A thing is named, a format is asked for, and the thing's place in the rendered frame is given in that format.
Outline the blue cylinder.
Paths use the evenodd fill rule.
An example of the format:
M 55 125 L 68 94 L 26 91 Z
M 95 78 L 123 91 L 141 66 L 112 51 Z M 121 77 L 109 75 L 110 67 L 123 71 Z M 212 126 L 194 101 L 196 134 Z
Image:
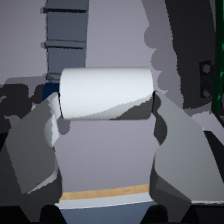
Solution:
M 43 101 L 50 96 L 53 92 L 59 92 L 60 83 L 46 82 L 43 88 L 42 99 Z

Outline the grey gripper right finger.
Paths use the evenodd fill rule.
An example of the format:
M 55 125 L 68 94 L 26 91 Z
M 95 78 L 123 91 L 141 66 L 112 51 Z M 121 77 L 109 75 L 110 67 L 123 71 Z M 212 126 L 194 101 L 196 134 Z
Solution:
M 168 222 L 224 224 L 224 145 L 160 91 L 152 95 L 160 146 L 151 199 L 167 208 Z

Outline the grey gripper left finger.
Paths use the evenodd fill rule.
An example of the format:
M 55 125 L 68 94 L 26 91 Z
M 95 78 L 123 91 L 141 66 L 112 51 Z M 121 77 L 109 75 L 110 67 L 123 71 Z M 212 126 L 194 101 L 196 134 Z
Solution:
M 62 197 L 54 151 L 62 114 L 60 96 L 53 92 L 0 134 L 0 224 L 39 222 L 41 208 Z

